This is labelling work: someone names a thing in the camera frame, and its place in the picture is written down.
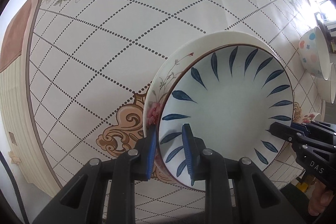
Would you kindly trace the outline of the person's right hand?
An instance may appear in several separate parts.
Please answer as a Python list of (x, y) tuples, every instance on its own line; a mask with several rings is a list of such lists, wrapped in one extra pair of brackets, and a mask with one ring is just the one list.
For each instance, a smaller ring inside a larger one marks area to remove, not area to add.
[(317, 180), (315, 188), (309, 200), (308, 212), (312, 216), (318, 216), (325, 211), (334, 195), (331, 190), (326, 189), (326, 185)]

